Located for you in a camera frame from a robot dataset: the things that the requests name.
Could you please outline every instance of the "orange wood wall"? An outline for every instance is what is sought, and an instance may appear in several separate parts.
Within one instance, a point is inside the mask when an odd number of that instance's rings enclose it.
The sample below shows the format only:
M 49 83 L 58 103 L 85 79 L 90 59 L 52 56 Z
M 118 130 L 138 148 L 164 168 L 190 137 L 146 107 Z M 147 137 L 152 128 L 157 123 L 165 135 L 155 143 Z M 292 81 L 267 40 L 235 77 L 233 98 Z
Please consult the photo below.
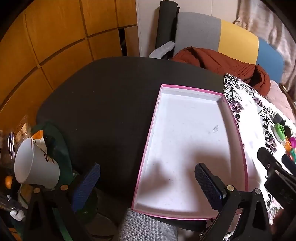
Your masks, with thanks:
M 34 0 L 0 42 L 0 129 L 35 123 L 43 101 L 90 62 L 139 56 L 135 0 Z

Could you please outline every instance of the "blue gripper pad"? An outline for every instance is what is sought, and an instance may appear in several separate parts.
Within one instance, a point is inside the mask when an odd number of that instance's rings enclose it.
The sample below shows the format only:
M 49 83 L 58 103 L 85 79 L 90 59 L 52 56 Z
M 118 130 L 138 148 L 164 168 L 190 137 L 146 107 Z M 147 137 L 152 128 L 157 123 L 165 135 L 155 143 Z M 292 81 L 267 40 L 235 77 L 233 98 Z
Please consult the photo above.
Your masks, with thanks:
M 215 184 L 217 177 L 213 176 L 203 163 L 199 163 L 195 166 L 194 174 L 211 207 L 220 212 L 223 207 L 223 194 L 221 189 Z
M 93 190 L 96 182 L 101 174 L 100 165 L 95 163 L 90 172 L 85 176 L 84 180 L 78 185 L 73 192 L 72 196 L 72 210 L 74 212 L 83 208 L 86 200 L 88 199 L 91 191 Z

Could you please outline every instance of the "wall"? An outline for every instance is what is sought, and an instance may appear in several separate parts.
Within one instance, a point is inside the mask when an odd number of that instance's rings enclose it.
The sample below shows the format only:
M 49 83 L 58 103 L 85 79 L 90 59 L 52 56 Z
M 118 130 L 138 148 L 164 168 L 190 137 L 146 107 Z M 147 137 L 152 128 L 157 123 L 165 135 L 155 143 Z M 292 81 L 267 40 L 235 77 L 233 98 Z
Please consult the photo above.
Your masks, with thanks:
M 71 75 L 121 56 L 119 29 L 128 55 L 138 56 L 135 0 L 34 0 L 0 41 L 0 129 L 26 114 L 34 124 L 43 101 Z
M 236 20 L 239 0 L 174 0 L 181 12 L 197 12 L 224 19 Z M 149 56 L 155 48 L 160 0 L 137 0 L 140 55 Z

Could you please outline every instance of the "beige curtain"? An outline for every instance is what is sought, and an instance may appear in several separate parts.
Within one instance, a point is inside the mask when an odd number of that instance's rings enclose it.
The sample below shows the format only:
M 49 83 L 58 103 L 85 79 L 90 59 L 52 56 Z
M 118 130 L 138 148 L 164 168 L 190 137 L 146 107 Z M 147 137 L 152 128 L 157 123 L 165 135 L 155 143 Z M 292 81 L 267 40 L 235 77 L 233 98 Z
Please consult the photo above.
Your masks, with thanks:
M 261 0 L 241 0 L 236 25 L 267 41 L 284 59 L 281 83 L 296 100 L 296 43 L 278 16 Z

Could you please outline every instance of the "yellow cushion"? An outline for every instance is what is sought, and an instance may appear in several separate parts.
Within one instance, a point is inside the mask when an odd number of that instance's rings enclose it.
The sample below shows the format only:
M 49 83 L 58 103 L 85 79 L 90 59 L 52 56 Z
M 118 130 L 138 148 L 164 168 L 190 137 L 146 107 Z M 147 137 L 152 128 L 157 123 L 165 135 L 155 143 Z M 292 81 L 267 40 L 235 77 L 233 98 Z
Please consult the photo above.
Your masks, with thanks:
M 218 52 L 240 60 L 256 64 L 259 49 L 258 37 L 251 32 L 221 20 L 221 35 Z

